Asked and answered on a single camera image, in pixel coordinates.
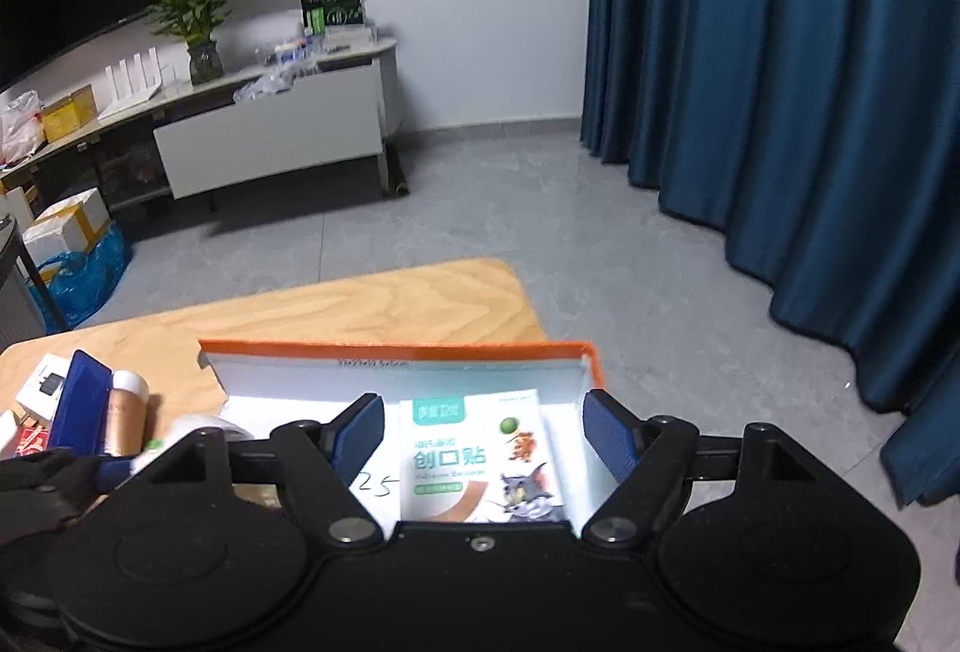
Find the blue floss pick box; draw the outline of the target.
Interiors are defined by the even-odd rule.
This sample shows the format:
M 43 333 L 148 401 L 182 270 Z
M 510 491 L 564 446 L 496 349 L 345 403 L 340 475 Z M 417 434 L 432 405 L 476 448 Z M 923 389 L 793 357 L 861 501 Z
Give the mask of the blue floss pick box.
M 76 457 L 101 454 L 111 390 L 112 370 L 77 349 L 71 356 L 47 445 L 70 448 Z

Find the white charger retail box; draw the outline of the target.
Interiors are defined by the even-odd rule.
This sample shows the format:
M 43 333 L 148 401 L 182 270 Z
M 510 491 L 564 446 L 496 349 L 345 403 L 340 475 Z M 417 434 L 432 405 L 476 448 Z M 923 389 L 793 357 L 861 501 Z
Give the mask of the white charger retail box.
M 16 403 L 36 420 L 50 424 L 57 413 L 71 361 L 57 354 L 44 354 L 28 380 L 16 393 Z

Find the rose gold cream tube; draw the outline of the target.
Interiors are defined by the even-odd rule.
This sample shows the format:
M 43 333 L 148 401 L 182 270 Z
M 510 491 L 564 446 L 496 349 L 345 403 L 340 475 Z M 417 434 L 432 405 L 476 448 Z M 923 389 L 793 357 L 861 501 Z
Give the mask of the rose gold cream tube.
M 104 452 L 110 457 L 133 457 L 145 443 L 149 387 L 132 370 L 114 370 L 107 400 Z

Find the teal bandage box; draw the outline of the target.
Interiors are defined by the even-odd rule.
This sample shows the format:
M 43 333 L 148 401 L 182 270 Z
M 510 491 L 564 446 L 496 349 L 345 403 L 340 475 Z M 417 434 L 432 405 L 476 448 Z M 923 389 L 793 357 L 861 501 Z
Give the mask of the teal bandage box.
M 551 524 L 566 519 L 539 392 L 407 400 L 394 445 L 400 519 Z

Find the red blue playing card box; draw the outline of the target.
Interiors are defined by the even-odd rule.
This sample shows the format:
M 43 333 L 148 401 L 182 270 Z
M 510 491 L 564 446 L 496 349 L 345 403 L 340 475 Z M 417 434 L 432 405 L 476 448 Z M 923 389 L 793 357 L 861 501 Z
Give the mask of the red blue playing card box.
M 0 434 L 0 459 L 41 454 L 49 447 L 49 430 L 44 426 L 18 426 L 7 421 Z

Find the white plug-in mosquito repeller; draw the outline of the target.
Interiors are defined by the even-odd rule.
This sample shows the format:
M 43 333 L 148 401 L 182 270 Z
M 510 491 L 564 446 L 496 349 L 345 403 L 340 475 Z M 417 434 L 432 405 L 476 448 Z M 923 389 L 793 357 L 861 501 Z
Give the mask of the white plug-in mosquito repeller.
M 161 437 L 161 444 L 164 448 L 172 447 L 195 431 L 221 431 L 226 441 L 252 441 L 254 439 L 251 432 L 245 431 L 244 427 L 229 423 L 220 416 L 189 413 L 189 415 L 182 415 L 174 420 L 166 434 Z

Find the orange white cardboard tray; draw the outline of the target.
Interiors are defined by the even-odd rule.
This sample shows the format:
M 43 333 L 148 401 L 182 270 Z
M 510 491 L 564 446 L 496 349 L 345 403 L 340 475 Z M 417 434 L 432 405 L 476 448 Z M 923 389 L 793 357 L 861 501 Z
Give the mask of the orange white cardboard tray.
M 602 387 L 594 346 L 200 343 L 226 395 L 223 420 L 265 437 L 381 397 L 381 445 L 352 491 L 384 530 L 398 522 L 582 527 L 615 481 L 583 434 Z

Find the blue plastic bag on floor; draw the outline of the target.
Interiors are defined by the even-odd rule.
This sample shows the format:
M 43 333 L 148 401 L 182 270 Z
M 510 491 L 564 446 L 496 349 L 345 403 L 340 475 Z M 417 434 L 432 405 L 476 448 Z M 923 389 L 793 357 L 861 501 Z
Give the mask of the blue plastic bag on floor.
M 31 285 L 34 304 L 41 312 L 47 333 L 71 330 L 103 309 L 116 291 L 128 264 L 132 246 L 117 221 L 110 221 L 103 236 L 89 252 L 62 252 L 37 264 L 52 302 L 64 317 L 60 327 L 53 312 L 44 303 L 36 286 Z

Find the white tv cabinet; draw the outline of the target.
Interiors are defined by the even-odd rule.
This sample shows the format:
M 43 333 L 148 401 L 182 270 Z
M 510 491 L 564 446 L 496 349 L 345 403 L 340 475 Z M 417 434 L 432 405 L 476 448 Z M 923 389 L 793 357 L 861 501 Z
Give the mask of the white tv cabinet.
M 268 75 L 247 67 L 202 86 L 176 85 L 139 107 L 93 120 L 2 172 L 47 207 L 71 181 L 101 190 L 112 213 L 158 198 L 210 195 L 272 175 L 373 158 L 387 197 L 409 190 L 394 136 L 402 125 L 397 41 L 353 36 L 291 62 L 291 88 L 236 103 Z

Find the white plastic bag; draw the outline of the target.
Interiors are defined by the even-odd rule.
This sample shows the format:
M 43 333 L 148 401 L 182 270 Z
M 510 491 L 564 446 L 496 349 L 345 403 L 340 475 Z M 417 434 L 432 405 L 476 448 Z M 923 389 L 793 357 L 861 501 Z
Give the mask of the white plastic bag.
M 20 163 L 41 148 L 46 141 L 43 122 L 39 119 L 43 103 L 34 89 L 2 107 L 2 164 Z

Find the clear plastic bags on cabinet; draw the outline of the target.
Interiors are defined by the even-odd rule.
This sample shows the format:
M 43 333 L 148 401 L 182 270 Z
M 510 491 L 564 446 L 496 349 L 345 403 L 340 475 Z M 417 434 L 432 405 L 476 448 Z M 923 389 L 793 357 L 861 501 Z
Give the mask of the clear plastic bags on cabinet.
M 299 78 L 316 75 L 321 55 L 322 46 L 306 37 L 275 44 L 262 58 L 263 72 L 233 92 L 233 103 L 252 103 L 290 91 Z

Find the white wifi router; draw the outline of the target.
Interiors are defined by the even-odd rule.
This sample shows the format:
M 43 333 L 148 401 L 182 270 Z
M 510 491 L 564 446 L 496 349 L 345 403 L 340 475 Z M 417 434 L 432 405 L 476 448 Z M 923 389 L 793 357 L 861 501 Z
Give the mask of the white wifi router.
M 160 57 L 155 47 L 134 53 L 132 60 L 121 58 L 116 65 L 107 65 L 104 76 L 109 88 L 109 101 L 99 110 L 99 120 L 148 103 L 163 87 Z

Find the dark blue curtain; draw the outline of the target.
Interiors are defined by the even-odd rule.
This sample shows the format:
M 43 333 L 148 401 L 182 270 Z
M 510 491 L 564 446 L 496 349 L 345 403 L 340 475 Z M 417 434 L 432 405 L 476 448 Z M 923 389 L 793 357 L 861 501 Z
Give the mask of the dark blue curtain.
M 589 0 L 581 138 L 850 353 L 900 504 L 957 494 L 958 0 Z

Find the black green display card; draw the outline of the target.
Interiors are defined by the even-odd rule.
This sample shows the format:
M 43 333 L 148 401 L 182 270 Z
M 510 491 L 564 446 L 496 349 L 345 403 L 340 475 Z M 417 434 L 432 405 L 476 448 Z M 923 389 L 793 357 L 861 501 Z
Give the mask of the black green display card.
M 302 29 L 308 36 L 324 36 L 332 28 L 363 26 L 363 0 L 299 0 Z

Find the potted green plant on cabinet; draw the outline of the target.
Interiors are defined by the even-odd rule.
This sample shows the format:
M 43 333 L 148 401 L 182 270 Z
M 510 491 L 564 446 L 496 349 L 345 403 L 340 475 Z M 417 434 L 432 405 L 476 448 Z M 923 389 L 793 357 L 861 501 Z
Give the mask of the potted green plant on cabinet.
M 215 31 L 233 11 L 231 0 L 151 0 L 155 36 L 174 37 L 187 49 L 189 81 L 203 86 L 224 75 Z

